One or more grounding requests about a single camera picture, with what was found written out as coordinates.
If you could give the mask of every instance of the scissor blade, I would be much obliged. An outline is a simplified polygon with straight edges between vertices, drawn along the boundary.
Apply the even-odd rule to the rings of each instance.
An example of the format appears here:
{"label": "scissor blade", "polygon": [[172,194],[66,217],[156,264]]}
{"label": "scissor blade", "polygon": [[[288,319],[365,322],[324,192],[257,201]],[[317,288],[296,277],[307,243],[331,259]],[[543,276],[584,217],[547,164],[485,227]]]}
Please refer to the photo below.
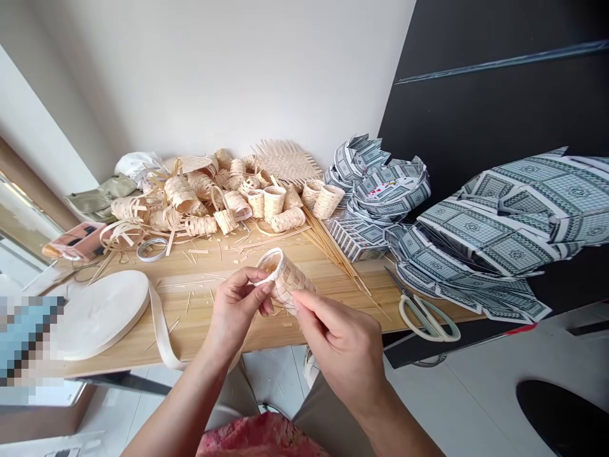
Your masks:
{"label": "scissor blade", "polygon": [[402,285],[402,282],[398,279],[398,277],[395,274],[393,274],[393,272],[389,268],[385,267],[385,270],[387,270],[387,273],[389,273],[389,275],[391,276],[391,279],[393,279],[393,282],[395,282],[395,284],[400,288],[402,293],[405,296],[407,296],[408,298],[412,298],[413,297],[412,292],[410,292],[407,288],[405,288]]}

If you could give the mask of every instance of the woman's right hand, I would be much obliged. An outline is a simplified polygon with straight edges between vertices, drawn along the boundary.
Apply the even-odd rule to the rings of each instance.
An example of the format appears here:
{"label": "woman's right hand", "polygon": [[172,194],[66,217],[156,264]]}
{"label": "woman's right hand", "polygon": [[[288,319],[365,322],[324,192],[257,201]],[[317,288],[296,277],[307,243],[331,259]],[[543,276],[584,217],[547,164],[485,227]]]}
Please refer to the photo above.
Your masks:
{"label": "woman's right hand", "polygon": [[354,416],[370,412],[388,390],[381,325],[338,301],[291,292],[296,316],[324,378]]}

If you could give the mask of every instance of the white scissors handle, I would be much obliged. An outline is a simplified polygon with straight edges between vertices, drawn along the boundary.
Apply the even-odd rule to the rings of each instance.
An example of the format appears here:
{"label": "white scissors handle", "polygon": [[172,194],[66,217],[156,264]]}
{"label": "white scissors handle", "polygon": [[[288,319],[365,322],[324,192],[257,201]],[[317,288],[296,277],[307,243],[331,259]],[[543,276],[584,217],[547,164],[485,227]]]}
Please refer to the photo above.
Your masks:
{"label": "white scissors handle", "polygon": [[[415,334],[419,335],[421,338],[428,341],[442,341],[448,343],[461,339],[461,332],[459,331],[459,328],[457,327],[455,322],[446,315],[444,311],[440,310],[437,306],[428,301],[423,303],[423,301],[416,295],[414,296],[414,299],[419,304],[421,310],[425,313],[425,315],[423,315],[423,313],[419,310],[419,307],[412,303],[412,300],[404,294],[401,297],[399,306],[400,315],[402,316],[402,319],[404,320],[404,322],[406,322],[406,325],[408,325],[410,330],[415,332]],[[408,303],[409,308],[412,310],[413,313],[415,313],[421,324],[423,324],[423,326],[427,329],[429,333],[421,331],[416,325],[414,325],[410,321],[408,315],[406,314],[406,310],[404,309],[404,305],[406,303]],[[449,325],[451,334],[448,334],[444,331],[444,329],[436,320],[436,318],[431,315],[428,310],[428,307],[438,313],[440,317],[444,319],[444,321],[446,321],[446,323]]]}

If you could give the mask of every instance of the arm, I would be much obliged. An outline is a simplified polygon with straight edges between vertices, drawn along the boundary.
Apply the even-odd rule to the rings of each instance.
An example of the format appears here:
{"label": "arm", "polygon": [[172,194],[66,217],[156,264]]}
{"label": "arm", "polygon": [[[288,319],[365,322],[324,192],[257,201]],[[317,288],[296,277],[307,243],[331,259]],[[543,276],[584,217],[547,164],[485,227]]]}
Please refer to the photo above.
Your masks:
{"label": "arm", "polygon": [[443,456],[385,377],[380,324],[329,298],[307,291],[293,295],[298,322],[324,378],[374,452],[381,457]]}
{"label": "arm", "polygon": [[254,288],[268,274],[242,268],[218,287],[209,332],[194,360],[148,419],[123,457],[194,455],[218,399],[231,361],[243,345],[259,310],[273,312],[268,293],[273,283]]}

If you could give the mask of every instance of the wooden table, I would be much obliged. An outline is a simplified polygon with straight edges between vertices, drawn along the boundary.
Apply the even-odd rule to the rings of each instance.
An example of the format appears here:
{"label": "wooden table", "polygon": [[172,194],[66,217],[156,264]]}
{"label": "wooden table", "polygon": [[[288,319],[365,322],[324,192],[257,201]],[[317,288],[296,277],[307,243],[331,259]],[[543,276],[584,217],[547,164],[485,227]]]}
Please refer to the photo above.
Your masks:
{"label": "wooden table", "polygon": [[[170,337],[176,355],[183,361],[192,360],[205,340],[213,310],[211,293],[215,292],[217,286],[222,283],[222,278],[227,278],[240,267],[255,266],[261,256],[274,247],[281,247],[285,251],[286,255],[311,279],[320,294],[372,315],[381,323],[383,332],[407,328],[398,311],[400,292],[384,269],[385,265],[393,267],[389,260],[354,264],[357,271],[373,289],[376,294],[374,299],[382,307],[385,315],[366,294],[357,289],[353,281],[340,268],[332,264],[323,252],[312,245],[304,234],[296,234],[285,240],[271,241],[264,246],[248,248],[250,242],[255,244],[269,239],[253,230],[248,240],[240,246],[236,246],[235,243],[245,235],[247,235],[245,230],[238,230],[234,235],[228,237],[216,234],[210,240],[197,239],[194,242],[174,245],[171,255],[153,263],[144,263],[136,257],[135,253],[131,252],[128,253],[129,263],[121,265],[119,264],[121,256],[116,255],[101,276],[105,277],[118,271],[131,269],[148,275],[152,284],[157,286],[163,302],[167,325],[171,326],[178,318],[180,319]],[[196,263],[188,260],[185,255],[189,249],[195,249],[194,245],[196,245],[196,249],[208,249],[210,252],[208,255],[199,255]],[[238,250],[228,249],[235,247],[239,250],[243,248],[244,251],[239,253]],[[222,255],[221,261],[219,261],[219,252]],[[123,256],[122,260],[126,262],[127,258]],[[94,271],[94,268],[91,272],[82,271],[75,278],[86,279],[91,277]],[[210,274],[217,275],[219,278],[214,278]],[[171,284],[203,280],[209,282],[168,287]],[[76,284],[72,279],[67,286],[70,288],[71,285]],[[190,292],[193,294],[188,313],[186,313]],[[440,307],[455,322],[485,318],[484,315],[474,314],[447,300],[429,298],[429,301]],[[412,313],[410,313],[410,318],[413,322],[417,322]],[[154,342],[152,314],[148,308],[136,326],[121,341],[102,354],[86,361],[64,362],[61,375],[65,378],[75,378],[162,363]],[[264,318],[259,314],[256,315],[247,334],[244,351],[250,352],[304,343],[305,339],[299,330],[298,321],[294,316],[282,310],[274,317]]]}

